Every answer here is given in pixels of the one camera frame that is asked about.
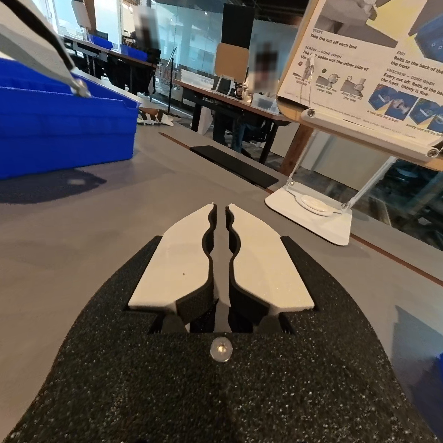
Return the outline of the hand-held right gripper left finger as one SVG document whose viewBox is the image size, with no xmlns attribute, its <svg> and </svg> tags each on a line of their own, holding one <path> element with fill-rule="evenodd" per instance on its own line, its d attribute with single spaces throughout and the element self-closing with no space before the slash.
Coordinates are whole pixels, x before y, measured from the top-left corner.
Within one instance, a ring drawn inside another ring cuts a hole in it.
<svg viewBox="0 0 443 443">
<path fill-rule="evenodd" d="M 203 315 L 212 306 L 217 205 L 207 204 L 161 237 L 129 302 L 132 311 Z"/>
</svg>

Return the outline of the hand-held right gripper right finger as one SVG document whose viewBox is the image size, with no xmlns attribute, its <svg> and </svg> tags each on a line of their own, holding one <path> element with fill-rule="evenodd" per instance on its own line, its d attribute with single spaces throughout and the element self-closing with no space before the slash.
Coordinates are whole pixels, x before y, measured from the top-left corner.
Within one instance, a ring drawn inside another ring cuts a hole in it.
<svg viewBox="0 0 443 443">
<path fill-rule="evenodd" d="M 267 223 L 235 204 L 225 208 L 230 306 L 243 317 L 312 310 L 314 301 L 284 245 Z"/>
</svg>

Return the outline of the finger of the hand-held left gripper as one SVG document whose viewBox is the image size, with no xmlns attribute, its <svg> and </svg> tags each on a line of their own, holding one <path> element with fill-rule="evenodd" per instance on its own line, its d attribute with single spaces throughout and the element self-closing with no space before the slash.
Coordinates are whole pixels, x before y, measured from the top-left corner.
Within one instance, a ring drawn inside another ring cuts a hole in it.
<svg viewBox="0 0 443 443">
<path fill-rule="evenodd" d="M 0 2 L 0 39 L 2 53 L 70 87 L 75 64 L 33 1 Z"/>
</svg>

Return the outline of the steel bolt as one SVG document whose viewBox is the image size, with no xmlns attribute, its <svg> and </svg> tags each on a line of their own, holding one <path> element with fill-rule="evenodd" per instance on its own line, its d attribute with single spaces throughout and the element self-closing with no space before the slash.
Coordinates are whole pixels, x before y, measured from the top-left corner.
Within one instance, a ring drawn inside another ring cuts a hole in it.
<svg viewBox="0 0 443 443">
<path fill-rule="evenodd" d="M 92 96 L 87 84 L 81 78 L 73 78 L 70 88 L 72 93 L 76 96 L 84 98 L 90 98 Z"/>
</svg>

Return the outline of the small blue bin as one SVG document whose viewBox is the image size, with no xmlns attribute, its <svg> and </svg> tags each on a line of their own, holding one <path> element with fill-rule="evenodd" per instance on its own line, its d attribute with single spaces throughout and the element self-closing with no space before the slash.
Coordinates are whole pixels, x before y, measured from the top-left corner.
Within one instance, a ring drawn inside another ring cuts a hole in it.
<svg viewBox="0 0 443 443">
<path fill-rule="evenodd" d="M 113 43 L 111 41 L 108 41 L 105 38 L 102 38 L 100 36 L 95 36 L 93 34 L 88 34 L 88 39 L 92 44 L 94 44 L 96 46 L 99 46 L 99 47 L 107 49 L 107 50 L 113 49 Z"/>
<path fill-rule="evenodd" d="M 154 55 L 125 44 L 120 45 L 120 53 L 126 57 L 133 58 L 141 62 L 158 63 Z"/>
</svg>

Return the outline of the desk with wood edge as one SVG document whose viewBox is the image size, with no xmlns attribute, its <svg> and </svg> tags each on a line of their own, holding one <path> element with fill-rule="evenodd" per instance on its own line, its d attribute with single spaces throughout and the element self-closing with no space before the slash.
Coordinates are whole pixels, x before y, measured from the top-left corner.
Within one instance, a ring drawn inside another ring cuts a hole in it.
<svg viewBox="0 0 443 443">
<path fill-rule="evenodd" d="M 189 100 L 195 104 L 191 123 L 191 130 L 194 132 L 198 131 L 203 107 L 227 115 L 236 120 L 244 120 L 245 122 L 253 123 L 254 120 L 258 118 L 264 119 L 268 131 L 266 133 L 266 138 L 263 141 L 264 147 L 259 158 L 259 162 L 262 164 L 265 164 L 269 156 L 278 128 L 292 123 L 291 119 L 288 119 L 282 114 L 274 114 L 268 110 L 254 107 L 217 91 L 207 90 L 185 83 L 181 80 L 174 80 L 174 83 L 182 88 L 183 99 Z"/>
<path fill-rule="evenodd" d="M 157 64 L 126 57 L 117 50 L 107 50 L 73 36 L 63 36 L 65 48 L 75 67 L 121 90 L 137 95 L 152 95 L 156 91 Z"/>
</svg>

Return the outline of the blue plastic bin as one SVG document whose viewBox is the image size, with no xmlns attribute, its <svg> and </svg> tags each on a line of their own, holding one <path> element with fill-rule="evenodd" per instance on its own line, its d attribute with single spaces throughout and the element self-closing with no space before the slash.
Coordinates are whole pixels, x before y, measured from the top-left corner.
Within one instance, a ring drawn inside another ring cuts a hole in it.
<svg viewBox="0 0 443 443">
<path fill-rule="evenodd" d="M 0 177 L 131 159 L 141 100 L 82 72 L 90 98 L 1 58 Z"/>
</svg>

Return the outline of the white flat pieces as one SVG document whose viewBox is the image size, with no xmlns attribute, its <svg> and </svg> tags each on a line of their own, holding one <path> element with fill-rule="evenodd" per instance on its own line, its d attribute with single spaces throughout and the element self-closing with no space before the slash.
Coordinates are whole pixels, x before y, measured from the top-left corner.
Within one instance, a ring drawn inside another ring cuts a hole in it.
<svg viewBox="0 0 443 443">
<path fill-rule="evenodd" d="M 162 109 L 157 108 L 138 108 L 138 125 L 166 125 L 174 126 L 173 117 Z"/>
</svg>

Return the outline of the clear plastic box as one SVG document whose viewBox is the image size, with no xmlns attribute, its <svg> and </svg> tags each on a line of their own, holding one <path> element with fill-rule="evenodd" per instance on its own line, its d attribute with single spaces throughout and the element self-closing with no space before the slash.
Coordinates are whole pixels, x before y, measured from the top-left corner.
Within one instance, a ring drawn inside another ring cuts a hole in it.
<svg viewBox="0 0 443 443">
<path fill-rule="evenodd" d="M 280 113 L 275 96 L 268 97 L 264 94 L 254 92 L 252 95 L 251 106 L 271 114 Z"/>
</svg>

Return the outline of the tan-backed document stand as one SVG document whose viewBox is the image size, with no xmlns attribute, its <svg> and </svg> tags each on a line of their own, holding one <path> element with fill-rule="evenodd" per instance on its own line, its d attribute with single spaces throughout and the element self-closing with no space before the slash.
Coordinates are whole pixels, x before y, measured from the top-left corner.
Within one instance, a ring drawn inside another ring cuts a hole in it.
<svg viewBox="0 0 443 443">
<path fill-rule="evenodd" d="M 223 42 L 219 43 L 214 63 L 214 74 L 219 79 L 215 90 L 228 95 L 231 83 L 242 84 L 248 73 L 248 60 L 248 49 Z"/>
</svg>

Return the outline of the black panel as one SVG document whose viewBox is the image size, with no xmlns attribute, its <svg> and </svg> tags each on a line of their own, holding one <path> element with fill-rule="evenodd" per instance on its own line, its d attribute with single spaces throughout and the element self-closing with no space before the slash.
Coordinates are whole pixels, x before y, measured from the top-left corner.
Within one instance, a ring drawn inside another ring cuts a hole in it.
<svg viewBox="0 0 443 443">
<path fill-rule="evenodd" d="M 249 49 L 255 16 L 253 7 L 223 5 L 221 42 Z"/>
</svg>

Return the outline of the printed instruction sheet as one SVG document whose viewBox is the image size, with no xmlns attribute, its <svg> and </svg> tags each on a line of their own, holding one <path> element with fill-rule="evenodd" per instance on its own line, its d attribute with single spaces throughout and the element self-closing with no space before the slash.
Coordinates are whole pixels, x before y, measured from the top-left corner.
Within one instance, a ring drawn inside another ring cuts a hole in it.
<svg viewBox="0 0 443 443">
<path fill-rule="evenodd" d="M 443 2 L 309 1 L 278 97 L 434 146 L 442 139 Z"/>
</svg>

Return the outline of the brown wooden post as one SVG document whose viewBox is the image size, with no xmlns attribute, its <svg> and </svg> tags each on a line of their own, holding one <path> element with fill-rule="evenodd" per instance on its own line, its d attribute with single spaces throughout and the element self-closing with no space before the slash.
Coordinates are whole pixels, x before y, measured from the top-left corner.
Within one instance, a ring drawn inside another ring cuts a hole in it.
<svg viewBox="0 0 443 443">
<path fill-rule="evenodd" d="M 289 149 L 278 169 L 280 174 L 289 177 L 292 171 L 297 167 L 307 149 L 308 143 L 313 135 L 314 129 L 300 124 Z"/>
</svg>

